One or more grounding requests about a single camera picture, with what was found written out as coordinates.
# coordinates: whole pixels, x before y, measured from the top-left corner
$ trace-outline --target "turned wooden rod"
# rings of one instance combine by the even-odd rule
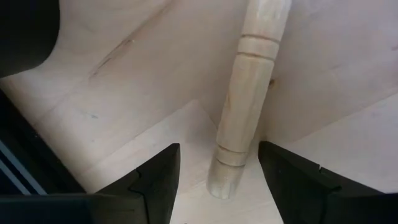
[[[215,197],[230,198],[239,184],[290,5],[291,0],[249,0],[208,174]]]

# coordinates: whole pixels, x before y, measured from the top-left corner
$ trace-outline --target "wooden dowel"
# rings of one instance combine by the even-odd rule
[[[208,176],[215,197],[230,198],[238,186],[290,5],[290,0],[249,0]]]

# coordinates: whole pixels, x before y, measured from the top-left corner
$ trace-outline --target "light wood surface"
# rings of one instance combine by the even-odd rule
[[[208,175],[208,190],[231,198],[239,184],[271,80],[290,0],[249,0]]]
[[[173,224],[282,223],[255,154],[233,200],[205,187],[247,2],[173,0],[155,12],[166,4],[61,1],[60,38],[76,45],[59,40],[41,67],[1,88],[90,192],[178,141]],[[154,17],[136,29],[140,7]],[[398,191],[396,9],[395,0],[293,0],[258,134]]]

